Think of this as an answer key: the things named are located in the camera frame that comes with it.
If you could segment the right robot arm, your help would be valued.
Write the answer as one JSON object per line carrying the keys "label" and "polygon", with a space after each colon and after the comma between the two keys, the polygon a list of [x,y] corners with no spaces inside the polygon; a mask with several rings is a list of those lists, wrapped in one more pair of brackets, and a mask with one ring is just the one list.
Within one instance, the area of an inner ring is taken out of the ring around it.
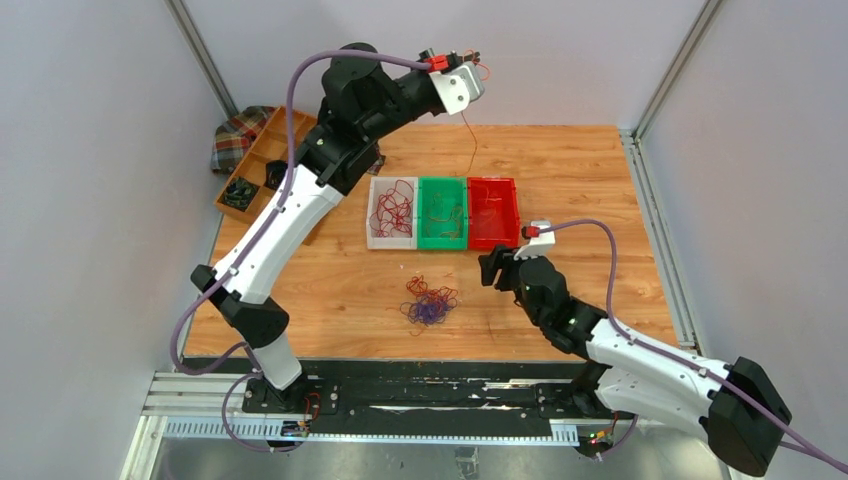
{"label": "right robot arm", "polygon": [[496,246],[479,256],[481,283],[511,292],[551,345],[586,362],[571,390],[574,408],[595,417],[606,408],[676,428],[705,442],[730,468],[762,477],[792,414],[757,362],[688,353],[646,336],[567,289],[544,256],[520,258]]}

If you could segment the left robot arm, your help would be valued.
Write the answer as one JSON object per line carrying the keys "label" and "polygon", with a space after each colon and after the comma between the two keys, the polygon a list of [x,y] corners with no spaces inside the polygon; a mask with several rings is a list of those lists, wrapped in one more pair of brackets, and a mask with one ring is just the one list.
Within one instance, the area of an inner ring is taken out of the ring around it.
{"label": "left robot arm", "polygon": [[328,67],[317,123],[301,142],[287,134],[281,186],[222,260],[199,265],[190,276],[200,292],[192,306],[210,302],[239,333],[254,377],[269,385],[268,400],[283,413],[298,411],[307,389],[287,336],[289,315],[271,297],[279,274],[377,162],[382,138],[425,114],[461,113],[484,93],[475,50],[425,50],[409,60],[357,42],[305,59],[287,87],[287,107],[302,74],[320,61]]}

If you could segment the red plastic bin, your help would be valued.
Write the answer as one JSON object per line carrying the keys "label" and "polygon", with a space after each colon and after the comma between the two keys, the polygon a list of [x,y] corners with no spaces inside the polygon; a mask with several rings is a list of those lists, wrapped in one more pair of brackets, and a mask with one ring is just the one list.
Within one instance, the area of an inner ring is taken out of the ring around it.
{"label": "red plastic bin", "polygon": [[468,177],[468,248],[490,251],[497,245],[516,247],[520,216],[513,178]]}

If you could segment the green plastic bin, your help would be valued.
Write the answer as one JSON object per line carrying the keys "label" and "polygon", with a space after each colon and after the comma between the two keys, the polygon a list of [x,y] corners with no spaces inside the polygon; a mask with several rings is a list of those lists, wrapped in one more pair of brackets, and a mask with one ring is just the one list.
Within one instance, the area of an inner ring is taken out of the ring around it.
{"label": "green plastic bin", "polygon": [[418,187],[417,248],[466,250],[469,238],[466,178],[423,176]]}

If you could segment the white plastic bin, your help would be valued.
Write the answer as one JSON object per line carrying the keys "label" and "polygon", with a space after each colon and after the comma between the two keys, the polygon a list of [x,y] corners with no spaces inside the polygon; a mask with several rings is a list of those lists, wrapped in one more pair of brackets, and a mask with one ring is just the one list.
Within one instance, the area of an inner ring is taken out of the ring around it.
{"label": "white plastic bin", "polygon": [[416,250],[417,177],[373,177],[365,218],[369,250]]}

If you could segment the plaid cloth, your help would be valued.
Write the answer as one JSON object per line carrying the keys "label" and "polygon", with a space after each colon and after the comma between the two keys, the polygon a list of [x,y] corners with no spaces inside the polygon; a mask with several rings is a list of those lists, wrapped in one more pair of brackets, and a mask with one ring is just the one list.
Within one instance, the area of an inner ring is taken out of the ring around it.
{"label": "plaid cloth", "polygon": [[[221,124],[214,135],[214,145],[210,160],[210,168],[213,173],[220,176],[232,176],[236,167],[247,154],[260,133],[272,120],[278,107],[253,105],[244,109],[241,113],[231,117]],[[293,115],[296,126],[301,133],[296,133],[296,143],[302,141],[306,133],[317,125],[318,118],[313,115],[295,112]],[[282,160],[270,162],[271,178],[280,180],[286,169],[286,153],[282,153]]]}

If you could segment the orange wooden compartment tray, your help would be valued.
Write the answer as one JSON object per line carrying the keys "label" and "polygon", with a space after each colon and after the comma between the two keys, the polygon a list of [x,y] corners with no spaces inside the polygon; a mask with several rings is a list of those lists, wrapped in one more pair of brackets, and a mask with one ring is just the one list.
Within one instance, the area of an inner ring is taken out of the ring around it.
{"label": "orange wooden compartment tray", "polygon": [[[214,257],[219,258],[236,246],[252,222],[268,204],[280,180],[271,178],[270,162],[287,156],[285,109],[278,107],[276,115],[260,133],[232,176],[214,200],[214,206],[223,214],[223,220],[214,247]],[[322,248],[336,240],[341,248],[360,250],[366,247],[364,228],[367,195],[373,174],[365,174],[350,195],[334,209],[307,236],[308,245]]]}

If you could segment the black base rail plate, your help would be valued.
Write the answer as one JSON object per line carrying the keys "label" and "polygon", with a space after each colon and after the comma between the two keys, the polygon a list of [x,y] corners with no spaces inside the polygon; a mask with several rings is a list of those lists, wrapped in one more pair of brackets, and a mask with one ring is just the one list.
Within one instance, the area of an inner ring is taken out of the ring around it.
{"label": "black base rail plate", "polygon": [[238,413],[302,417],[313,433],[361,436],[537,437],[551,421],[623,430],[588,392],[581,362],[304,359],[283,391],[245,379],[228,402]]}

